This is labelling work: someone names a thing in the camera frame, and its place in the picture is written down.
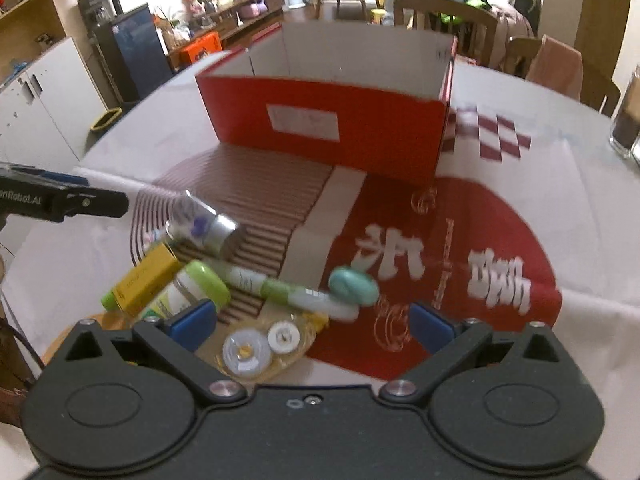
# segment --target black refrigerator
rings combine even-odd
[[[174,75],[148,4],[115,16],[94,34],[105,72],[123,104],[142,101]]]

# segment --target metal screw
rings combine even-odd
[[[211,383],[209,391],[218,397],[233,397],[240,393],[242,386],[235,381],[221,380]]]
[[[396,379],[385,384],[384,389],[394,397],[408,397],[413,395],[418,388],[411,381]]]
[[[317,395],[308,395],[305,397],[305,402],[311,405],[320,404],[322,402],[322,397]]]

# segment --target glass jar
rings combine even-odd
[[[613,119],[609,142],[623,158],[629,158],[640,134],[640,65],[631,75],[618,114]]]

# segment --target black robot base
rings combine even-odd
[[[34,480],[595,480],[598,397],[540,323],[462,324],[387,383],[249,395],[157,322],[72,330],[22,410]]]

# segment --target red box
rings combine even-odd
[[[185,46],[180,51],[180,63],[190,65],[207,57],[212,52],[222,51],[222,44],[217,32],[210,32]]]
[[[418,185],[433,179],[456,40],[365,23],[283,23],[196,76],[221,142]]]

